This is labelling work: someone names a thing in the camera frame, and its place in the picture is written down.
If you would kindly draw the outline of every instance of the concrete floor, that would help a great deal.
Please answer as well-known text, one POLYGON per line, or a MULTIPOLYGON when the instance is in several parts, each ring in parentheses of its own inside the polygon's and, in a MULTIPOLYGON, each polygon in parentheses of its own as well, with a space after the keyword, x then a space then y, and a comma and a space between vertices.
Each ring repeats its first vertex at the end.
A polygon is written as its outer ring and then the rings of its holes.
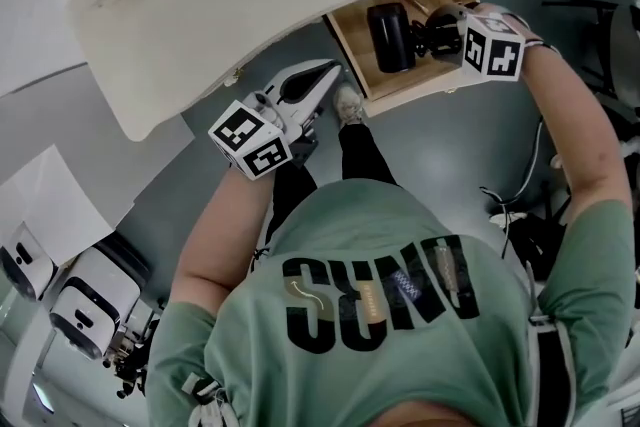
MULTIPOLYGON (((583 61, 584 30, 592 20, 588 11, 542 8, 541 0, 484 1, 520 13, 574 66, 583 61)), ((196 140, 143 192, 118 227, 153 268, 147 299, 167 297, 182 245, 227 168, 207 129, 232 99, 262 88, 281 68, 325 57, 342 59, 325 26, 309 25, 259 55, 237 86, 217 91, 184 113, 196 140)), ((488 83, 422 98, 368 124, 398 183, 452 231, 475 235, 499 249, 503 235, 487 221, 494 207, 478 187, 484 185, 505 196, 517 189, 538 116, 523 84, 488 83)), ((330 110, 316 128, 320 146, 308 167, 318 184, 325 184, 340 178, 338 126, 330 110)), ((545 133, 526 204, 539 199, 542 180, 557 179, 547 166, 553 153, 545 133)))

